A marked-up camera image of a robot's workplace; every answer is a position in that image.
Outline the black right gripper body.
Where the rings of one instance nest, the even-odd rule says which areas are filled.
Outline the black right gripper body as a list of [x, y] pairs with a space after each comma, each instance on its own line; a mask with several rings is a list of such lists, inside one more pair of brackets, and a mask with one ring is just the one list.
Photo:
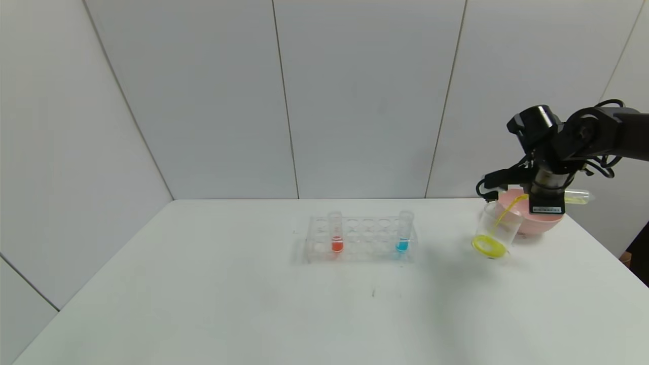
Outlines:
[[570, 185], [570, 173], [555, 174], [540, 168], [529, 185], [529, 213], [563, 215], [565, 190]]

